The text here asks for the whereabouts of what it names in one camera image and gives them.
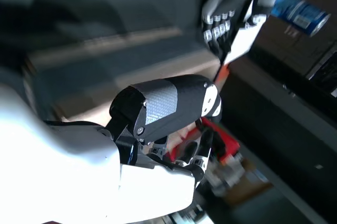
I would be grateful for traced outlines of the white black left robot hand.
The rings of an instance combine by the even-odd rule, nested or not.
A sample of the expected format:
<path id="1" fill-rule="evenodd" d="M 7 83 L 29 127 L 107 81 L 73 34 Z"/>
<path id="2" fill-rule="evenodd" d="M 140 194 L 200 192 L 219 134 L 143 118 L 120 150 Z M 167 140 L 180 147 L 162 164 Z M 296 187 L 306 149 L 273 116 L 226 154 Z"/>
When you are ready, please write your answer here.
<path id="1" fill-rule="evenodd" d="M 276 0 L 206 0 L 201 11 L 204 42 L 226 65 L 246 54 Z"/>

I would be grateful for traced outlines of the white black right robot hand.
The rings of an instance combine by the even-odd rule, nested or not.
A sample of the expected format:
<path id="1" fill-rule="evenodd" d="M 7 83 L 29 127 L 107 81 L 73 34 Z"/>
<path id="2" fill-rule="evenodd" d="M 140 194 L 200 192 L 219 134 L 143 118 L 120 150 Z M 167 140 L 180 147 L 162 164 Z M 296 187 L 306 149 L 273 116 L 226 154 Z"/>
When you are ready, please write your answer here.
<path id="1" fill-rule="evenodd" d="M 212 135 L 165 161 L 168 136 L 222 108 L 206 77 L 130 85 L 106 126 L 43 121 L 1 84 L 1 223 L 131 223 L 187 208 L 203 179 Z"/>

